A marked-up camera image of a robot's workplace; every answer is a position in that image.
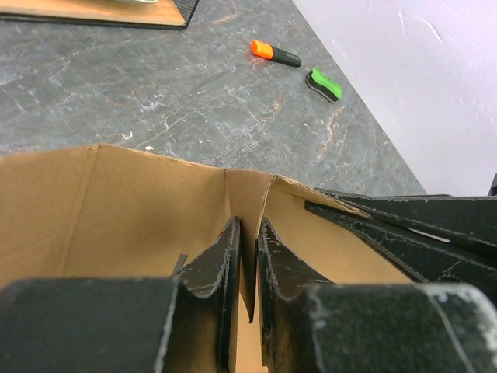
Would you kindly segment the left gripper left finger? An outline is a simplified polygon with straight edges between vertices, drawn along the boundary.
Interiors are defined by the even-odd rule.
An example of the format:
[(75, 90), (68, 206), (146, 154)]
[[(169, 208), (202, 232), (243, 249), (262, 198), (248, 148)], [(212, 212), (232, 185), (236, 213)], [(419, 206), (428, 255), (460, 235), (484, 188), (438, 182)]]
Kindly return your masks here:
[(241, 227), (169, 277), (29, 278), (1, 291), (3, 372), (232, 372)]

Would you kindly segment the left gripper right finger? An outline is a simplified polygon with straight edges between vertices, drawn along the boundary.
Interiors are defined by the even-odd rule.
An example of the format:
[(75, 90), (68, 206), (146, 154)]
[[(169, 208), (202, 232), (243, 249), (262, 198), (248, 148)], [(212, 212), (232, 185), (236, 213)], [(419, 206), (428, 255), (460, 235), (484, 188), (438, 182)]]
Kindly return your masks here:
[(496, 308), (469, 284), (335, 284), (264, 220), (262, 362), (271, 372), (494, 372)]

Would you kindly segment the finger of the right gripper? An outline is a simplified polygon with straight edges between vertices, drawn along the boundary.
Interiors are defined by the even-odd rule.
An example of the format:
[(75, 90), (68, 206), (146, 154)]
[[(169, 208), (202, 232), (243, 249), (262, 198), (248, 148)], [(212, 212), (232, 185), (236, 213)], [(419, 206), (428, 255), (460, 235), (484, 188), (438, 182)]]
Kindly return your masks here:
[(351, 231), (414, 281), (496, 282), (495, 264), (466, 254), (448, 243), (310, 201), (304, 208)]
[(368, 197), (324, 189), (319, 192), (360, 209), (374, 220), (415, 229), (485, 258), (496, 258), (496, 197)]

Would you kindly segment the brown cardboard box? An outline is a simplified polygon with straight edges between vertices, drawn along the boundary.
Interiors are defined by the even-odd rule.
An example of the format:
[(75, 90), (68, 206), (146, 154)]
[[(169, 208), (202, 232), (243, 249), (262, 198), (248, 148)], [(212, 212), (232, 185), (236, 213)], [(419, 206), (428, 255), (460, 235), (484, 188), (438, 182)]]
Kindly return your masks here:
[(285, 176), (221, 169), (113, 145), (1, 159), (1, 282), (24, 277), (159, 277), (242, 221), (236, 369), (261, 372), (255, 241), (267, 218), (282, 241), (338, 284), (406, 275), (354, 234), (304, 209), (350, 206)]

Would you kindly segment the green black eraser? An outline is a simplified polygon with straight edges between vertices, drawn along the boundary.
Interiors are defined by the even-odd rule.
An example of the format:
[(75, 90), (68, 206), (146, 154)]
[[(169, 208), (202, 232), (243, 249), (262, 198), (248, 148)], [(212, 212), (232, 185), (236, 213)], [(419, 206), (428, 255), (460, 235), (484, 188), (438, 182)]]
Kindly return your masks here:
[(342, 98), (342, 87), (317, 68), (312, 68), (307, 73), (305, 82), (311, 90), (317, 92), (330, 103), (336, 103)]

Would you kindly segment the orange black highlighter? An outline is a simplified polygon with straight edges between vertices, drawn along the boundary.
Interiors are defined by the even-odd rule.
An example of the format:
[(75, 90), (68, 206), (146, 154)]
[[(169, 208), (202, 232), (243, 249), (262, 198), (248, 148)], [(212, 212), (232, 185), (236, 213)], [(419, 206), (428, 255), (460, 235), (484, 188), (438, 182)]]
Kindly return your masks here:
[(257, 57), (293, 68), (299, 68), (301, 66), (301, 60), (296, 54), (284, 51), (271, 44), (267, 44), (260, 40), (253, 40), (250, 47), (251, 52)]

